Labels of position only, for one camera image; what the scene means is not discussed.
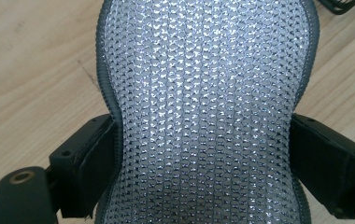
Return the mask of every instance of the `black plastic part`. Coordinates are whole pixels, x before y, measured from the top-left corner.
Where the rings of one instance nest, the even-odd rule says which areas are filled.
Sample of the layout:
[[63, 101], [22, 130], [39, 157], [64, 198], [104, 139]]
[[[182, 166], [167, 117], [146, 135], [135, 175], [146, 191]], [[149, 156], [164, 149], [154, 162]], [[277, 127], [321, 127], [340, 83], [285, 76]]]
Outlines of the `black plastic part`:
[[114, 170], [114, 123], [109, 115], [87, 122], [50, 155], [63, 217], [92, 216]]
[[355, 0], [319, 0], [335, 15], [342, 15], [355, 7]]
[[0, 224], [57, 223], [46, 171], [27, 167], [0, 181]]
[[300, 115], [291, 120], [291, 169], [337, 218], [355, 219], [355, 143]]

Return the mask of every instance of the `bolt hole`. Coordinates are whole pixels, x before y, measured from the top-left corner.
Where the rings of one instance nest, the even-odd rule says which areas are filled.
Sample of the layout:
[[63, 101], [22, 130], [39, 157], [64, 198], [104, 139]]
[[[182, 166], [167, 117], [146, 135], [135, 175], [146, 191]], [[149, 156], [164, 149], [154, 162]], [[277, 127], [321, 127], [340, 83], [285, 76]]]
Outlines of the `bolt hole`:
[[11, 184], [21, 184], [28, 180], [30, 180], [33, 176], [35, 176], [35, 172], [33, 171], [22, 171], [18, 174], [15, 174], [9, 179]]
[[70, 156], [70, 154], [72, 154], [72, 153], [71, 153], [70, 151], [68, 151], [68, 150], [67, 150], [67, 151], [64, 151], [64, 152], [62, 153], [62, 155], [63, 155], [63, 156], [66, 156], [66, 157], [67, 157], [67, 156]]

